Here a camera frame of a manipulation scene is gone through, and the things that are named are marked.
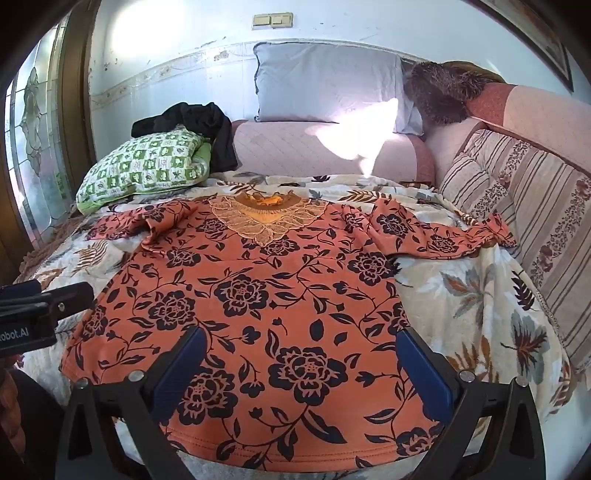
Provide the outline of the framed wall picture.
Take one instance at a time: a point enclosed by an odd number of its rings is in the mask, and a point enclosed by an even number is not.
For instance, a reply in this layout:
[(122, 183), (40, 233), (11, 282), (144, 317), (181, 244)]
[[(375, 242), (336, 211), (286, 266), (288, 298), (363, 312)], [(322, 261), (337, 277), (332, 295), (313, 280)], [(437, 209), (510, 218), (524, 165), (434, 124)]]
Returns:
[(473, 0), (470, 4), (511, 31), (550, 68), (562, 84), (574, 91), (567, 50), (542, 15), (526, 1)]

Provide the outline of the striped floral cushion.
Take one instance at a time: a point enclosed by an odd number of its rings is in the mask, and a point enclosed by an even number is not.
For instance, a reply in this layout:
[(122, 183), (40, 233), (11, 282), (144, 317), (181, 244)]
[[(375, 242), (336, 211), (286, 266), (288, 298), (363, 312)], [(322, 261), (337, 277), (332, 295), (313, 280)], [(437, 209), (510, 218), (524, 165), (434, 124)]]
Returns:
[(579, 371), (590, 366), (590, 178), (524, 140), (479, 129), (440, 189), (461, 211), (498, 212), (514, 257), (544, 297)]

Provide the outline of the black garment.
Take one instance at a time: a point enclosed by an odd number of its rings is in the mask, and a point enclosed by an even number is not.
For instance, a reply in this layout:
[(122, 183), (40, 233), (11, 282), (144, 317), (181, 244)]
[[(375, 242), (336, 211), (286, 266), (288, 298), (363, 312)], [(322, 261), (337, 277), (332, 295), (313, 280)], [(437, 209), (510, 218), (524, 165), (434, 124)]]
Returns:
[(211, 173), (238, 169), (232, 123), (213, 102), (206, 105), (186, 102), (172, 105), (159, 115), (135, 121), (131, 127), (131, 137), (168, 132), (178, 125), (211, 141)]

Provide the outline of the pink sofa backrest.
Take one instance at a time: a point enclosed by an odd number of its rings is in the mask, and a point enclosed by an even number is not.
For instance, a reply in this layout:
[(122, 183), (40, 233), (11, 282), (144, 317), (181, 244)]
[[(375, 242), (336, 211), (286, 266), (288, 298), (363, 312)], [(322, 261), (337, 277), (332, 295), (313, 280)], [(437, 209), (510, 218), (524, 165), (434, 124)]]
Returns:
[(590, 173), (588, 104), (534, 87), (490, 83), (467, 102), (467, 109), (494, 130), (528, 141)]

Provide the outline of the orange floral blouse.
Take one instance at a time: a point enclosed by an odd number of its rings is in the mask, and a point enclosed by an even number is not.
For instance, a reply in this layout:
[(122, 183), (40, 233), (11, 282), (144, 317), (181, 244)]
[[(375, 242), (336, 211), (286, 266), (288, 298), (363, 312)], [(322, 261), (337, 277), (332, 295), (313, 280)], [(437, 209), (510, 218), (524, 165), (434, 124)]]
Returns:
[(172, 409), (187, 453), (249, 469), (339, 471), (427, 451), (442, 431), (400, 366), (397, 255), (453, 260), (514, 238), (492, 215), (426, 223), (294, 194), (171, 200), (100, 219), (93, 240), (144, 234), (67, 344), (72, 380), (146, 369), (191, 326), (204, 358)]

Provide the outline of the pink quilted bolster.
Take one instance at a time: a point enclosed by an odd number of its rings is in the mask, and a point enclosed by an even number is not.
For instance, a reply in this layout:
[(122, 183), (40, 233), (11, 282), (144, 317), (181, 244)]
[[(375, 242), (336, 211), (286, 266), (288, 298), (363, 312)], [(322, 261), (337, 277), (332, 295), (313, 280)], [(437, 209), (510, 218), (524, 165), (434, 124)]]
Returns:
[(415, 135), (360, 133), (334, 123), (235, 121), (240, 172), (311, 177), (377, 176), (433, 185), (435, 158)]

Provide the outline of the green white patterned pillow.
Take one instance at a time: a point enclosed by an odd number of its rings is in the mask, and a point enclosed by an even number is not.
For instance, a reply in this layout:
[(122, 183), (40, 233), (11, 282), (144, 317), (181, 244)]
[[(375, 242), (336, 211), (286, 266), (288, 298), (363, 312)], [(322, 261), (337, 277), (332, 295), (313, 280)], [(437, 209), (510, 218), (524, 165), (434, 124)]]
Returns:
[(130, 139), (86, 173), (75, 197), (89, 215), (130, 195), (190, 187), (209, 175), (211, 143), (179, 125), (169, 132)]

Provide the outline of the brown furry cushion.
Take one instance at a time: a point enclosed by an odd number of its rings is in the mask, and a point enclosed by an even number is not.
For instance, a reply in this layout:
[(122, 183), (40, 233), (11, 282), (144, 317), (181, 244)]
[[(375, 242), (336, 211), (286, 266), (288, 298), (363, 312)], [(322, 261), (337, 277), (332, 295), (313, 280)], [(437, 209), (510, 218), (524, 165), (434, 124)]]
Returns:
[(411, 70), (405, 91), (425, 122), (448, 125), (470, 116), (467, 102), (478, 97), (489, 82), (478, 71), (421, 62)]

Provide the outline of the beige wall switch plate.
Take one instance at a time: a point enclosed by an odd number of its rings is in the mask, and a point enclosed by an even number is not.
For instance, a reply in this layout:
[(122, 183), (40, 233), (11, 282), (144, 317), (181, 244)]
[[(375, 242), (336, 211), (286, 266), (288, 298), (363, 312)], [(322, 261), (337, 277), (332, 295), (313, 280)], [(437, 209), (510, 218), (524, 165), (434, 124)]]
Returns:
[(291, 12), (257, 14), (252, 18), (252, 28), (262, 29), (280, 29), (291, 28), (294, 26), (294, 14)]

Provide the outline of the light blue pillow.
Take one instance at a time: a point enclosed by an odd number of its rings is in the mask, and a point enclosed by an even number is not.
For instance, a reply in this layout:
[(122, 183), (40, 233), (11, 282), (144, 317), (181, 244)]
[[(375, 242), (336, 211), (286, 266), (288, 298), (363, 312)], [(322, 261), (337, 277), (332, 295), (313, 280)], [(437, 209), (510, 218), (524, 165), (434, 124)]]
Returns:
[(372, 47), (322, 42), (259, 42), (254, 75), (262, 122), (385, 122), (395, 133), (423, 134), (405, 92), (410, 66)]

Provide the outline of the stained glass wooden door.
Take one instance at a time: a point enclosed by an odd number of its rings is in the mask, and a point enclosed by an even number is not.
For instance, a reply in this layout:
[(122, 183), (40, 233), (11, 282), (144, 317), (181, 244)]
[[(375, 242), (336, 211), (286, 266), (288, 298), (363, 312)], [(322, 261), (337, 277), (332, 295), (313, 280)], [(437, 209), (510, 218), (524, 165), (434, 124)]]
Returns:
[(95, 162), (89, 106), (97, 1), (4, 1), (1, 33), (1, 281), (51, 244)]

